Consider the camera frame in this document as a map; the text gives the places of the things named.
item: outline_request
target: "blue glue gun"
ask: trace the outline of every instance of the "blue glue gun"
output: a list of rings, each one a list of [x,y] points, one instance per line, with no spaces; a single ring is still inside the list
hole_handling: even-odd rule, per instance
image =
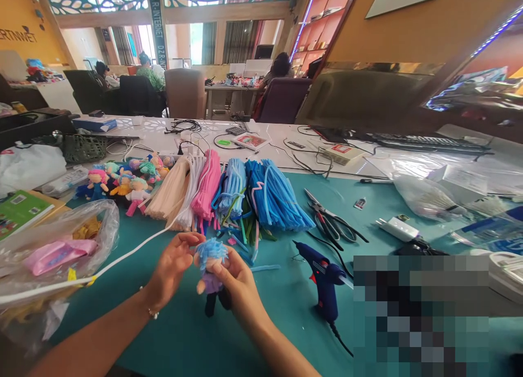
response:
[[[338,318],[338,304],[334,285],[346,284],[346,273],[336,264],[331,264],[329,259],[310,246],[302,242],[294,241],[294,243],[300,255],[312,268],[310,279],[316,283],[318,288],[316,310],[328,323],[333,323]]]

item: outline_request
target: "office chair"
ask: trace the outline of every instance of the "office chair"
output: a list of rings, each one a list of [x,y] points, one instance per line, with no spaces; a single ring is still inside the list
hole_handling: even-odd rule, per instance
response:
[[[82,114],[102,110],[106,114],[124,115],[120,107],[120,89],[105,90],[96,79],[96,72],[64,70],[64,74],[71,84],[73,89],[72,95]]]
[[[145,76],[120,76],[121,106],[128,115],[161,117],[165,100]]]
[[[195,69],[165,71],[170,118],[205,118],[205,78]]]
[[[276,77],[263,95],[257,122],[293,124],[312,79]]]

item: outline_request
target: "sign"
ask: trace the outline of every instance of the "sign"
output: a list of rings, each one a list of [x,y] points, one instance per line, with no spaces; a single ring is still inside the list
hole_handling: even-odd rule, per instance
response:
[[[149,0],[151,13],[153,15],[153,38],[156,48],[156,61],[167,70],[167,50],[165,48],[165,36],[163,31],[162,0]]]
[[[23,26],[23,28],[25,29],[24,31],[13,31],[0,28],[0,40],[36,43],[36,36],[29,32],[29,28],[25,26]]]
[[[102,35],[104,36],[105,42],[111,42],[111,35],[109,34],[108,28],[102,28]]]

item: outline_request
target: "curtain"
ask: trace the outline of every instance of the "curtain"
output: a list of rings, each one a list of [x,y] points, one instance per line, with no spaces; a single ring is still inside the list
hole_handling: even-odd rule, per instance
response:
[[[140,54],[143,52],[142,39],[140,38],[140,31],[138,26],[132,26],[132,37],[135,39],[136,53]]]
[[[216,30],[217,22],[203,23],[203,46],[202,46],[202,64],[214,64],[214,50],[216,47]]]
[[[227,22],[223,49],[225,64],[244,63],[252,57],[258,25],[258,20]]]
[[[123,27],[113,27],[114,42],[116,43],[116,50],[120,57],[120,64],[133,65],[133,57],[131,53],[131,46],[129,45],[129,38],[127,31]]]
[[[102,29],[100,27],[95,27],[94,32],[96,33],[96,38],[98,39],[98,45],[100,46],[104,63],[109,65],[109,52],[107,50],[107,44],[105,43],[104,34],[102,34]]]

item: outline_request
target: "person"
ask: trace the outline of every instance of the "person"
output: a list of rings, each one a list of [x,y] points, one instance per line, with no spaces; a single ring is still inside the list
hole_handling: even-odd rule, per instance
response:
[[[96,74],[99,76],[97,76],[97,78],[102,83],[105,89],[120,87],[120,82],[107,73],[110,71],[110,69],[102,61],[98,61],[96,63],[95,69]]]
[[[260,83],[260,89],[267,87],[275,77],[294,77],[294,72],[290,67],[289,55],[285,52],[278,54],[272,63],[271,70]]]
[[[161,78],[156,73],[154,73],[153,69],[151,68],[151,59],[149,56],[145,54],[145,52],[141,52],[138,55],[138,58],[140,59],[140,64],[142,67],[138,69],[136,76],[145,76],[149,79],[156,91],[163,91],[165,89],[165,78]]]
[[[193,263],[195,248],[202,242],[205,242],[205,236],[199,233],[177,234],[163,251],[156,270],[142,290],[51,349],[28,377],[105,376],[127,346],[177,292],[184,272]],[[228,247],[228,257],[230,267],[226,269],[216,264],[212,268],[213,273],[229,291],[234,316],[273,374],[319,376],[271,321],[247,264],[231,247]]]

